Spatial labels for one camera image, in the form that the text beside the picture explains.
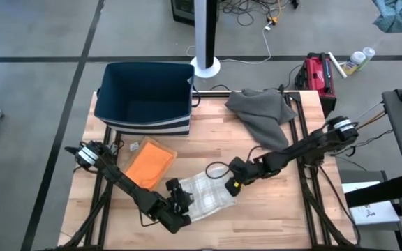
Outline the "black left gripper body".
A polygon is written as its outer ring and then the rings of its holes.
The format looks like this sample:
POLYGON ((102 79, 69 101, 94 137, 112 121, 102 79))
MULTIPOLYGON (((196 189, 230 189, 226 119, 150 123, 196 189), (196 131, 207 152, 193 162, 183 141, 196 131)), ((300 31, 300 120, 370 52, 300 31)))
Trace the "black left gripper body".
POLYGON ((192 223, 188 212, 193 203, 193 194, 185 191, 176 178, 167 181, 165 186, 170 196, 166 199, 167 208, 159 221, 170 233, 175 234, 192 223))

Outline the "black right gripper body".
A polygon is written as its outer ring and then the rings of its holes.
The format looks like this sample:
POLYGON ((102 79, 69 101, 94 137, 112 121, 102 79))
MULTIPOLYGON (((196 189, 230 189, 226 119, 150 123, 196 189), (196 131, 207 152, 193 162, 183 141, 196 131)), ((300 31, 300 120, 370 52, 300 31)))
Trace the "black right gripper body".
POLYGON ((244 162, 239 157, 235 157, 228 168, 232 176, 226 181, 225 188, 232 197, 236 197, 243 186, 252 184, 258 177, 257 165, 251 161, 244 162))

